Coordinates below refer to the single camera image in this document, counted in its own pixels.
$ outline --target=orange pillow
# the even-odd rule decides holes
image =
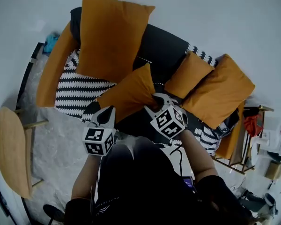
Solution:
[[[164,88],[183,99],[212,70],[214,67],[190,51]]]
[[[134,70],[118,85],[106,91],[97,99],[101,108],[113,105],[116,108],[116,123],[141,110],[144,105],[155,105],[152,94],[155,88],[152,82],[150,64]]]
[[[216,129],[254,88],[251,80],[225,54],[215,70],[183,103],[183,108]]]
[[[67,24],[57,40],[37,87],[36,104],[39,107],[54,107],[59,78],[64,71],[69,54],[78,47]]]
[[[81,50],[76,72],[119,83],[132,72],[154,9],[118,0],[82,0]]]

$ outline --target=sleeve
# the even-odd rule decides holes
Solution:
[[[67,203],[65,212],[65,225],[90,223],[90,200],[76,198]]]
[[[243,210],[237,198],[219,176],[204,177],[195,184],[195,188],[203,201],[214,202],[220,209]]]

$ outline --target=black shirt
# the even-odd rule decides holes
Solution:
[[[201,179],[194,184],[194,193],[160,149],[149,140],[137,142],[133,157],[127,147],[117,146],[102,159],[98,201],[92,216],[90,200],[73,199],[66,205],[65,225],[206,224],[219,219],[212,202],[221,211],[242,209],[221,177]]]

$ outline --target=wooden chair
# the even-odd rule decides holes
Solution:
[[[48,120],[22,125],[17,113],[7,107],[0,109],[0,170],[5,182],[23,198],[30,198],[32,188],[41,184],[31,184],[31,133],[35,126]]]

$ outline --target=black pants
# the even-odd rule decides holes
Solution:
[[[115,144],[101,161],[98,183],[99,200],[134,193],[136,189],[161,189],[179,179],[167,156],[149,139],[138,137],[130,150],[123,144]]]
[[[259,212],[259,210],[266,205],[264,198],[256,197],[252,192],[248,192],[245,198],[241,198],[239,202],[247,209],[253,212]]]

